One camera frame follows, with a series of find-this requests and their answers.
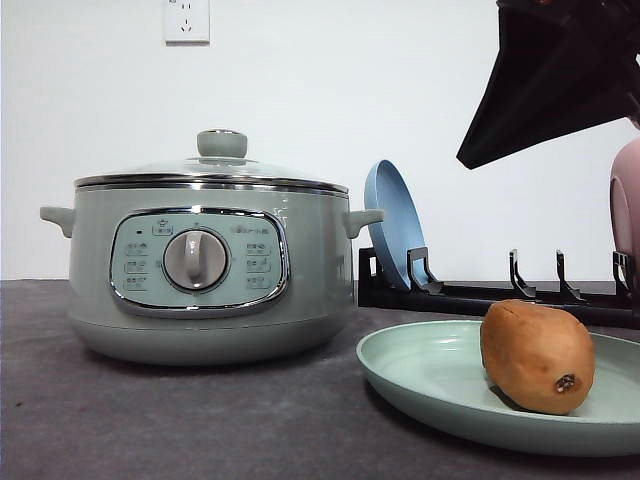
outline lid knob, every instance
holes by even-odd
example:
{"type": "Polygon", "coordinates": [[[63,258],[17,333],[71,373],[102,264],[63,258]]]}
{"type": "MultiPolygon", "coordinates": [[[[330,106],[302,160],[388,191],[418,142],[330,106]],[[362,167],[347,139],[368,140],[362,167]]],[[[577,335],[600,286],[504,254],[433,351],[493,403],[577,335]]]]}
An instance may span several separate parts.
{"type": "Polygon", "coordinates": [[[205,130],[198,134],[198,152],[203,157],[244,158],[247,136],[224,128],[205,130]]]}

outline plate rim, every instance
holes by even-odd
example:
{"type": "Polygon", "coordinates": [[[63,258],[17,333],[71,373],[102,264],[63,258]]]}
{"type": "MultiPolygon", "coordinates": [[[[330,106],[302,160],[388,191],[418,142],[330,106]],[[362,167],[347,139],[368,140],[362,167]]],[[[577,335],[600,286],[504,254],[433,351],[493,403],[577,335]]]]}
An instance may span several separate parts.
{"type": "MultiPolygon", "coordinates": [[[[356,356],[358,357],[358,361],[360,362],[360,364],[370,373],[376,375],[377,377],[381,378],[382,380],[390,383],[391,385],[393,385],[396,388],[399,388],[405,392],[409,392],[413,395],[418,395],[420,397],[424,397],[426,399],[433,399],[433,400],[437,400],[452,406],[458,406],[458,407],[464,407],[464,408],[468,408],[471,410],[475,410],[478,412],[482,412],[482,413],[491,413],[491,414],[495,414],[495,415],[508,415],[508,416],[512,416],[512,417],[517,417],[519,419],[524,419],[524,420],[541,420],[541,421],[546,421],[546,422],[559,422],[559,423],[571,423],[571,424],[581,424],[581,425],[631,425],[631,426],[640,426],[640,413],[638,414],[638,418],[637,419],[629,419],[629,420],[621,420],[621,421],[617,421],[617,420],[599,420],[599,419],[593,419],[593,418],[585,418],[585,417],[570,417],[570,416],[566,416],[566,415],[554,415],[554,414],[549,414],[549,413],[537,413],[537,412],[521,412],[521,411],[517,411],[517,410],[501,410],[495,407],[479,407],[478,405],[474,405],[471,403],[466,403],[466,402],[452,402],[450,399],[446,399],[446,398],[442,398],[441,396],[438,395],[426,395],[422,392],[418,392],[414,389],[411,388],[407,388],[404,385],[400,385],[399,383],[390,380],[389,378],[379,374],[376,369],[374,369],[369,362],[365,359],[364,354],[362,353],[362,348],[364,346],[364,344],[370,340],[371,338],[380,335],[382,333],[391,331],[391,330],[397,330],[397,329],[402,329],[402,328],[409,328],[409,327],[421,327],[421,326],[427,326],[427,325],[443,325],[443,324],[450,324],[450,323],[456,323],[456,324],[473,324],[473,325],[481,325],[482,321],[481,320],[434,320],[434,321],[422,321],[422,322],[413,322],[413,323],[404,323],[404,324],[400,324],[400,325],[392,325],[390,327],[385,327],[385,328],[381,328],[379,330],[376,330],[374,332],[371,332],[367,335],[365,335],[362,339],[360,339],[360,341],[358,342],[358,344],[356,345],[356,356]]],[[[605,335],[605,334],[601,334],[601,333],[594,333],[594,332],[589,332],[589,334],[591,336],[595,336],[595,337],[599,337],[599,338],[603,338],[606,339],[608,341],[614,341],[614,342],[622,342],[622,343],[628,343],[634,346],[634,348],[640,348],[640,343],[638,342],[634,342],[632,340],[626,340],[624,338],[618,338],[618,337],[613,337],[611,335],[605,335]]]]}

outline wall outlet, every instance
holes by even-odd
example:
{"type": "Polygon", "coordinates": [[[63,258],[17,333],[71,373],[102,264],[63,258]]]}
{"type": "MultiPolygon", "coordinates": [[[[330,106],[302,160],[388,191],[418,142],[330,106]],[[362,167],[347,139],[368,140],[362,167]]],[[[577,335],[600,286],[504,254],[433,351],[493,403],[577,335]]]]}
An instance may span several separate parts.
{"type": "Polygon", "coordinates": [[[164,0],[167,45],[209,43],[209,0],[164,0]]]}

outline green plate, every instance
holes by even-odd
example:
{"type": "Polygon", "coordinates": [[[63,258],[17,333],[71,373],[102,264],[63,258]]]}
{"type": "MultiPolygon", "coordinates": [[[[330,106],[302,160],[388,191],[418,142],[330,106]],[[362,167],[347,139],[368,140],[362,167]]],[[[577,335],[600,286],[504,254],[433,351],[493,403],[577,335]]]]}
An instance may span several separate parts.
{"type": "Polygon", "coordinates": [[[547,455],[640,453],[640,344],[592,334],[596,375],[589,395],[569,415],[548,415],[519,409],[488,380],[480,323],[386,328],[358,343],[358,359],[380,395],[444,432],[547,455]]]}

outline dish rack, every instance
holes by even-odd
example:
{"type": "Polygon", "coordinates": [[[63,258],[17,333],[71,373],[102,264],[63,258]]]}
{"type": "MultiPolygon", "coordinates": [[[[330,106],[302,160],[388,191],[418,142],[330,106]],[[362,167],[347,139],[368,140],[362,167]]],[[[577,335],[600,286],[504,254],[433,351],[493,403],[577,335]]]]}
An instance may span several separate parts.
{"type": "Polygon", "coordinates": [[[409,291],[394,288],[385,281],[374,248],[360,249],[358,261],[358,305],[361,307],[484,316],[492,303],[518,298],[566,310],[585,325],[640,329],[640,292],[635,287],[635,263],[633,257],[620,252],[613,252],[612,258],[614,294],[584,293],[573,288],[565,278],[564,254],[560,250],[556,251],[560,285],[555,291],[527,284],[518,272],[517,250],[509,252],[511,286],[507,288],[452,285],[438,280],[429,268],[427,247],[407,251],[409,291]],[[375,271],[372,259],[375,259],[375,271]],[[428,278],[426,283],[417,280],[415,262],[422,262],[428,278]]]}

